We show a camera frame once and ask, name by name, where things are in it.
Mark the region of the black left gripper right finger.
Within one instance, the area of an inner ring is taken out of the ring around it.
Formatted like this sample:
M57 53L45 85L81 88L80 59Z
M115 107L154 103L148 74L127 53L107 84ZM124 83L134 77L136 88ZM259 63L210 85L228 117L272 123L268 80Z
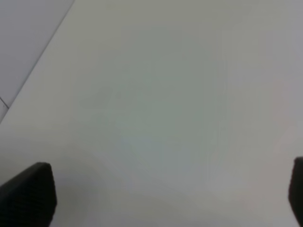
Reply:
M303 158L294 159L288 200L300 227L303 227Z

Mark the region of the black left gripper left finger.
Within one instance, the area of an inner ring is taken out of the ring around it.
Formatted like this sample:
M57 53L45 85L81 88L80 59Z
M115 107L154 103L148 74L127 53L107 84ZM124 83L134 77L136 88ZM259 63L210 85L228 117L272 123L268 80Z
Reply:
M38 162L0 186L2 227L48 227L57 206L52 167Z

